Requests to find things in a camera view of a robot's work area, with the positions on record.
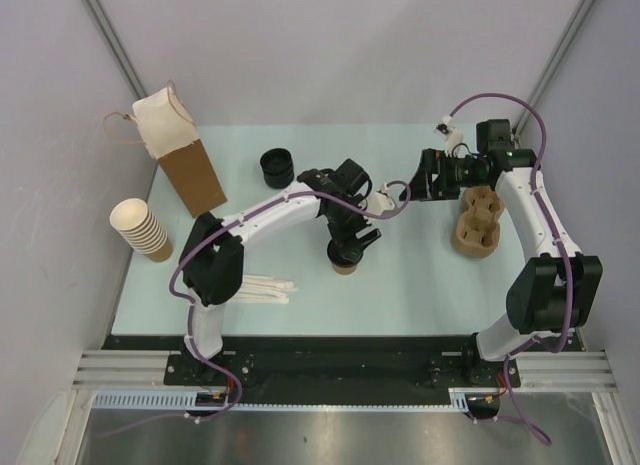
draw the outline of table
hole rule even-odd
[[[275,147],[291,151],[296,174],[310,168],[335,169],[352,158],[371,175],[376,189],[383,181],[408,181],[422,149],[442,148],[433,127],[201,127],[228,198],[213,213],[222,217],[238,212],[275,193],[264,183],[258,163],[262,153]],[[473,150],[474,127],[460,128]],[[111,330],[114,336],[186,331],[187,303],[169,294],[168,282],[193,219],[161,169],[149,205],[167,228],[175,251],[160,264],[133,255]],[[376,224],[383,236],[350,276],[334,272],[326,257],[329,232],[324,218],[273,237],[246,255],[245,273],[290,279],[299,290],[290,294],[286,305],[230,304],[224,334],[439,336],[488,327],[504,313],[507,290],[524,265],[520,242],[505,212],[496,251],[481,260],[463,256],[451,244],[459,216],[457,201],[411,203],[397,218]]]

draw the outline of paper cup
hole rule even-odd
[[[143,223],[139,227],[134,228],[133,230],[120,232],[120,234],[127,238],[139,238],[150,233],[158,225],[159,225],[158,220],[156,220],[155,216],[153,216],[151,219],[149,219],[147,222]]]
[[[141,243],[141,242],[149,241],[150,238],[158,235],[163,230],[164,228],[162,228],[159,223],[156,223],[153,225],[153,227],[150,227],[144,233],[140,233],[136,236],[125,235],[125,234],[122,234],[122,235],[127,239],[129,243]]]
[[[146,242],[132,243],[131,245],[135,246],[135,248],[139,252],[152,252],[155,249],[160,248],[160,246],[166,240],[167,240],[167,232],[165,232],[164,230],[161,230],[157,235],[155,235],[153,238],[150,238]]]
[[[112,210],[109,222],[134,250],[154,262],[163,262],[173,253],[167,231],[144,200],[130,198],[120,202]]]
[[[139,198],[128,198],[114,207],[109,216],[111,226],[120,234],[142,225],[149,215],[149,206]]]
[[[356,268],[358,268],[358,265],[350,265],[348,267],[341,267],[339,265],[336,265],[335,263],[332,263],[331,266],[340,275],[351,275],[353,272],[356,271]]]

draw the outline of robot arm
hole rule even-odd
[[[446,135],[447,126],[443,124],[438,130]],[[602,265],[598,257],[584,256],[567,234],[547,196],[540,171],[536,172],[537,191],[532,191],[530,177],[536,157],[532,150],[515,148],[509,121],[479,123],[476,136],[479,153],[464,158],[440,150],[423,150],[418,171],[410,184],[411,199],[453,200],[459,197],[460,187],[490,185],[505,203],[526,264],[509,289],[505,315],[476,338],[480,358],[499,361],[532,336],[556,335],[563,327],[565,268],[535,194],[539,193],[547,206],[571,263],[571,327],[586,322],[602,276]]]
[[[315,195],[321,192],[361,210],[375,214],[391,210],[395,203],[380,192],[364,195],[359,190],[371,183],[367,173],[354,161],[346,160],[337,170],[309,170],[302,173],[284,191],[243,212],[217,219],[210,213],[198,217],[180,260],[206,237],[226,225],[240,221],[201,250],[185,266],[183,280],[195,300],[193,338],[200,353],[210,358],[222,349],[222,325],[225,303],[242,285],[244,251],[297,223],[324,216],[331,240],[327,255],[335,267],[353,270],[365,249],[381,237],[378,229],[364,236],[360,232],[371,220],[344,208],[332,200]],[[190,340],[185,340],[191,350]]]

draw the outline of purple cable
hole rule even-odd
[[[509,373],[508,373],[509,372],[509,361],[513,357],[515,357],[518,353],[527,350],[535,342],[539,342],[547,351],[549,351],[551,353],[560,353],[564,349],[564,346],[567,343],[567,338],[569,337],[569,328],[571,328],[571,315],[572,315],[571,312],[573,310],[573,270],[571,268],[571,261],[569,260],[569,254],[567,253],[567,249],[565,248],[564,243],[562,243],[562,237],[560,236],[560,231],[558,230],[558,226],[556,225],[555,220],[553,219],[553,216],[551,215],[551,212],[549,211],[549,207],[547,207],[547,204],[542,199],[542,196],[540,195],[540,193],[538,191],[537,173],[538,173],[538,170],[540,170],[540,164],[542,162],[542,157],[544,156],[544,152],[545,152],[545,150],[547,148],[547,127],[544,124],[544,120],[542,120],[542,117],[540,116],[540,114],[537,112],[537,110],[535,108],[533,108],[531,105],[529,105],[524,100],[521,100],[521,99],[519,99],[517,97],[514,97],[512,95],[507,95],[507,94],[504,94],[504,93],[479,93],[477,95],[473,95],[472,97],[469,97],[466,100],[464,100],[463,102],[461,102],[460,104],[458,104],[458,106],[456,106],[451,111],[449,116],[453,117],[467,103],[472,102],[474,100],[477,100],[479,98],[503,98],[505,100],[510,100],[510,101],[515,102],[515,103],[517,103],[519,105],[522,105],[524,108],[526,108],[531,113],[531,115],[533,115],[533,117],[538,122],[538,125],[540,126],[540,134],[541,134],[541,137],[540,137],[540,142],[541,142],[540,143],[540,151],[538,152],[538,158],[536,159],[536,161],[535,161],[535,163],[533,165],[533,168],[531,170],[531,178],[530,178],[529,181],[530,181],[531,190],[532,190],[531,193],[535,196],[536,202],[538,203],[538,206],[540,207],[540,210],[542,211],[542,215],[544,216],[545,220],[549,224],[549,228],[551,229],[551,235],[553,236],[554,243],[555,243],[556,247],[558,248],[558,253],[560,254],[560,257],[562,258],[562,263],[564,265],[565,275],[567,277],[566,278],[566,280],[567,280],[567,283],[566,283],[566,288],[567,288],[567,292],[566,292],[566,308],[565,308],[565,314],[564,314],[564,322],[562,324],[562,332],[560,333],[560,340],[558,340],[558,344],[555,347],[552,347],[551,345],[549,345],[542,338],[535,337],[535,338],[532,338],[531,340],[527,341],[526,343],[524,343],[520,347],[516,348],[512,352],[510,352],[507,355],[507,357],[505,358],[505,360],[504,360],[504,379],[505,379],[505,382],[507,384],[507,389],[509,390],[509,395],[511,396],[511,400],[513,401],[513,405],[516,408],[516,410],[518,411],[518,413],[520,414],[521,418],[518,418],[518,417],[503,417],[503,418],[504,418],[504,420],[508,420],[508,421],[511,421],[511,422],[513,422],[513,421],[521,421],[522,423],[524,423],[529,428],[531,433],[543,445],[551,446],[552,442],[551,442],[551,438],[549,437],[549,435],[547,433],[545,433],[541,428],[539,428],[536,425],[534,425],[533,423],[531,423],[529,418],[524,413],[524,410],[521,408],[520,404],[516,400],[516,397],[513,394],[513,389],[511,387],[511,382],[509,381]]]
[[[358,207],[356,207],[354,205],[351,205],[350,203],[345,202],[344,200],[340,200],[339,198],[336,198],[333,195],[329,195],[328,193],[316,192],[316,191],[310,190],[308,192],[295,192],[295,193],[292,193],[292,194],[290,194],[288,196],[287,199],[285,199],[284,197],[276,198],[275,200],[272,200],[271,202],[263,205],[262,207],[257,208],[256,210],[254,210],[254,211],[252,211],[250,213],[247,213],[245,215],[244,219],[245,220],[251,220],[253,217],[256,217],[256,216],[260,215],[261,213],[265,212],[266,210],[268,210],[268,209],[270,209],[272,207],[275,207],[276,205],[284,202],[285,200],[291,200],[293,198],[298,198],[298,197],[314,196],[314,197],[324,198],[324,199],[330,200],[332,202],[335,202],[338,205],[341,205],[344,208],[347,208],[347,209],[351,210],[352,212],[359,213],[360,215],[363,215],[365,217],[374,218],[374,219],[377,219],[377,220],[388,220],[390,218],[393,218],[393,217],[397,216],[400,212],[402,212],[405,208],[407,208],[407,205],[409,205],[409,201],[411,200],[411,189],[409,188],[409,185],[406,182],[402,181],[402,180],[393,180],[391,182],[388,182],[387,185],[389,185],[389,186],[402,185],[404,187],[405,191],[407,192],[407,195],[405,197],[405,200],[402,202],[402,204],[398,208],[396,208],[394,210],[383,212],[380,215],[376,215],[375,213],[371,213],[371,212],[367,212],[366,210],[362,210],[362,209],[360,209],[360,208],[358,208]],[[233,373],[231,373],[230,371],[228,371],[228,370],[216,365],[215,363],[207,360],[207,358],[204,357],[202,355],[202,353],[200,353],[200,350],[198,350],[198,347],[196,346],[195,340],[193,339],[193,315],[194,315],[195,304],[196,304],[195,299],[190,295],[178,292],[176,290],[175,286],[176,286],[176,281],[178,280],[178,277],[180,276],[180,272],[182,272],[184,267],[193,259],[193,257],[195,257],[204,247],[206,247],[207,245],[211,244],[220,235],[222,235],[223,233],[228,232],[229,230],[231,230],[232,228],[235,228],[237,226],[240,226],[240,221],[239,220],[234,220],[233,222],[229,223],[228,225],[225,225],[220,230],[217,230],[216,232],[212,233],[207,238],[205,238],[202,242],[200,242],[193,250],[191,250],[191,252],[189,252],[187,254],[186,257],[184,257],[182,259],[182,261],[180,262],[180,264],[176,268],[175,272],[173,272],[173,275],[171,276],[171,280],[169,281],[169,292],[172,295],[176,296],[176,297],[180,297],[180,298],[184,298],[185,300],[188,300],[189,303],[190,303],[189,314],[187,316],[187,335],[189,336],[189,344],[191,345],[191,350],[193,350],[194,355],[196,356],[196,358],[198,360],[200,360],[202,363],[204,363],[208,367],[213,368],[214,370],[225,374],[227,377],[229,377],[231,380],[233,380],[236,383],[237,387],[238,387],[238,392],[236,393],[236,398],[233,400],[233,402],[231,402],[230,404],[225,406],[223,409],[217,411],[216,413],[214,413],[212,415],[209,415],[207,417],[199,417],[198,423],[200,423],[200,422],[208,422],[210,420],[213,420],[214,418],[218,418],[218,417],[221,417],[222,415],[225,415],[225,414],[229,413],[229,411],[233,407],[235,407],[238,404],[238,402],[240,402],[240,400],[242,399],[242,383],[240,382],[238,377],[236,377]],[[116,428],[115,430],[110,430],[109,432],[106,432],[106,433],[99,433],[96,436],[98,438],[106,438],[106,437],[110,437],[112,435],[117,435],[119,433],[126,432],[128,430],[132,430],[134,428],[137,428],[137,427],[142,426],[142,425],[146,425],[148,423],[156,422],[158,420],[164,420],[165,418],[177,418],[177,417],[185,418],[185,414],[184,413],[177,413],[177,412],[163,413],[161,415],[155,415],[153,417],[145,418],[143,420],[139,420],[139,421],[131,423],[129,425],[125,425],[123,427]]]

